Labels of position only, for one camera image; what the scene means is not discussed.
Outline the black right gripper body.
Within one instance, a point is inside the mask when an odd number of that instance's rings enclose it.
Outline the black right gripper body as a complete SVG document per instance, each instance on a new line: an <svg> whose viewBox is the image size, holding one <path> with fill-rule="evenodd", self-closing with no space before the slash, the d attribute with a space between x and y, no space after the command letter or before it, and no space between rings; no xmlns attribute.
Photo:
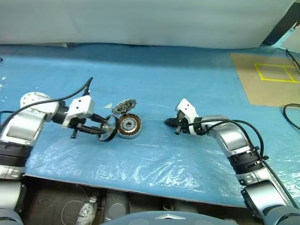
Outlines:
<svg viewBox="0 0 300 225"><path fill-rule="evenodd" d="M179 135L181 132L188 134L189 127L187 126L188 120L185 118L185 114L183 112L178 112L176 116L176 125L177 128L175 130L175 134Z"/></svg>

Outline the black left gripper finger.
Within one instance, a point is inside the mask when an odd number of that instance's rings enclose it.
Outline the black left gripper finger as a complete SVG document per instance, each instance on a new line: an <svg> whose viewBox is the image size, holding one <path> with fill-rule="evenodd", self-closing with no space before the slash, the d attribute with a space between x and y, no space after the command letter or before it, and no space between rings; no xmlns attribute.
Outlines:
<svg viewBox="0 0 300 225"><path fill-rule="evenodd" d="M78 130L80 132L84 132L84 133L87 133L87 134L92 134L92 135L101 135L101 134L105 134L106 131L99 128L99 127L88 127L88 126L81 126L78 128Z"/></svg>
<svg viewBox="0 0 300 225"><path fill-rule="evenodd" d="M97 123L101 123L101 124L108 124L108 118L109 117L102 117L98 114L95 114L93 113L92 116L91 116L91 120L94 121L94 122L97 122Z"/></svg>

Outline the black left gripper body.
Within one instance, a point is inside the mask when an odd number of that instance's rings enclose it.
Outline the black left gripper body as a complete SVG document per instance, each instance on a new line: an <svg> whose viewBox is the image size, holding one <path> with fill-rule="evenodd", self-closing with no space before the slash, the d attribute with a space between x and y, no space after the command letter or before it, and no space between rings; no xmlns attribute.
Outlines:
<svg viewBox="0 0 300 225"><path fill-rule="evenodd" d="M85 122L86 122L86 118L84 119L80 119L80 118L72 118L71 119L71 129L73 129L73 133L71 135L71 138L76 138L77 137L77 133L80 132L78 130L79 127L81 126L85 126Z"/></svg>

